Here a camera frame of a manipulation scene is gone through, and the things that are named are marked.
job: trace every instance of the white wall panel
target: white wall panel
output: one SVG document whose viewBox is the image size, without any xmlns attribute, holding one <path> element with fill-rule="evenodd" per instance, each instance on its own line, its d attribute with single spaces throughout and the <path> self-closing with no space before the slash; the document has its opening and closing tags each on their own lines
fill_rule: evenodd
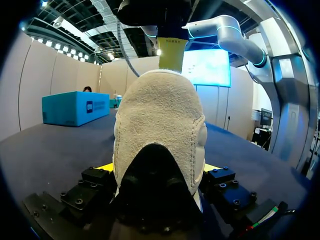
<svg viewBox="0 0 320 240">
<path fill-rule="evenodd" d="M 134 69 L 138 72 L 139 75 L 142 75 L 148 71 L 159 69 L 159 56 L 149 56 L 142 58 L 134 58 L 131 59 L 130 62 Z M 130 67 L 128 67 L 128 74 L 126 80 L 126 90 L 130 87 L 130 85 L 137 80 L 137 76 L 131 71 Z"/>
<path fill-rule="evenodd" d="M 230 90 L 229 87 L 218 87 L 219 90 L 219 105 L 218 105 L 218 117 L 216 120 L 216 126 L 220 128 L 227 129 L 227 122 L 225 124 L 225 120 L 228 120 L 226 117 L 227 113 L 227 104 L 228 104 L 228 91 Z"/>
<path fill-rule="evenodd" d="M 205 121 L 217 125 L 219 90 L 217 86 L 196 86 L 201 101 Z"/>
<path fill-rule="evenodd" d="M 100 69 L 100 65 L 80 61 L 76 78 L 76 90 L 83 91 L 86 86 L 90 86 L 92 92 L 97 92 Z"/>
<path fill-rule="evenodd" d="M 252 104 L 254 85 L 249 74 L 241 69 L 230 67 L 231 88 L 229 89 L 226 123 L 230 117 L 228 130 L 247 139 L 253 129 Z"/>
<path fill-rule="evenodd" d="M 43 122 L 42 97 L 50 95 L 57 51 L 33 41 L 22 70 L 19 92 L 21 130 Z"/>
<path fill-rule="evenodd" d="M 57 53 L 52 74 L 51 95 L 76 91 L 80 61 Z"/>
<path fill-rule="evenodd" d="M 117 60 L 102 64 L 100 93 L 124 95 L 126 92 L 128 65 L 125 60 Z"/>
<path fill-rule="evenodd" d="M 0 76 L 0 141 L 20 131 L 19 85 L 31 42 L 32 39 L 21 31 L 2 69 Z"/>
</svg>

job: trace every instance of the robotic arm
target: robotic arm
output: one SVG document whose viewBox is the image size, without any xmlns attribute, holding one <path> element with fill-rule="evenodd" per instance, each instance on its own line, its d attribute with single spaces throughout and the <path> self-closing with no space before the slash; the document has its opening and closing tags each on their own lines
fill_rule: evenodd
<svg viewBox="0 0 320 240">
<path fill-rule="evenodd" d="M 218 37 L 220 48 L 244 57 L 257 68 L 267 61 L 266 53 L 250 40 L 244 39 L 239 22 L 232 16 L 221 15 L 208 20 L 190 22 L 182 27 L 187 29 L 191 39 Z"/>
</svg>

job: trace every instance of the blue counter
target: blue counter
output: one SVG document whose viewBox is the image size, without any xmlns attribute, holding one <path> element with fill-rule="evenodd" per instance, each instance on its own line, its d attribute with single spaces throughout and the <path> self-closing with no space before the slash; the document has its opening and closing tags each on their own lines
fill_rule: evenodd
<svg viewBox="0 0 320 240">
<path fill-rule="evenodd" d="M 44 124 L 78 127 L 110 112 L 109 94 L 72 91 L 42 98 Z"/>
</svg>

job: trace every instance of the black cable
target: black cable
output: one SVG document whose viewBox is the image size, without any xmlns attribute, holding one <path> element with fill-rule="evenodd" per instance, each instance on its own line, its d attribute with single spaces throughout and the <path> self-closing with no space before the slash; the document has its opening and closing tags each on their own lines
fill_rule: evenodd
<svg viewBox="0 0 320 240">
<path fill-rule="evenodd" d="M 272 128 L 273 128 L 273 126 L 274 126 L 274 123 L 272 123 L 272 126 L 271 126 L 271 129 L 270 129 L 270 136 L 268 137 L 268 139 L 265 141 L 265 143 L 261 146 L 261 148 L 263 149 L 264 148 L 264 146 L 266 145 L 266 143 L 269 141 L 269 139 L 271 138 L 271 135 L 272 135 Z"/>
<path fill-rule="evenodd" d="M 226 110 L 225 110 L 225 117 L 224 117 L 224 125 L 223 125 L 223 129 L 225 129 L 225 127 L 226 127 L 227 112 L 228 112 L 228 104 L 229 104 L 229 87 L 228 87 L 228 93 L 227 93 L 227 98 L 226 98 Z"/>
<path fill-rule="evenodd" d="M 260 84 L 260 83 L 259 83 L 257 80 L 255 80 L 254 77 L 251 75 L 251 73 L 249 72 L 249 69 L 248 69 L 247 65 L 244 65 L 244 67 L 245 67 L 245 69 L 247 70 L 250 78 L 251 78 L 256 84 Z"/>
</svg>

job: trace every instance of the cyan screen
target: cyan screen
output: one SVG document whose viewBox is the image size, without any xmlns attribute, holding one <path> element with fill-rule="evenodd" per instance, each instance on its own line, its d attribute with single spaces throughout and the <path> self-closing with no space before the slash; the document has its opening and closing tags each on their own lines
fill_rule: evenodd
<svg viewBox="0 0 320 240">
<path fill-rule="evenodd" d="M 194 85 L 231 87 L 228 52 L 222 49 L 185 51 L 182 75 Z"/>
</svg>

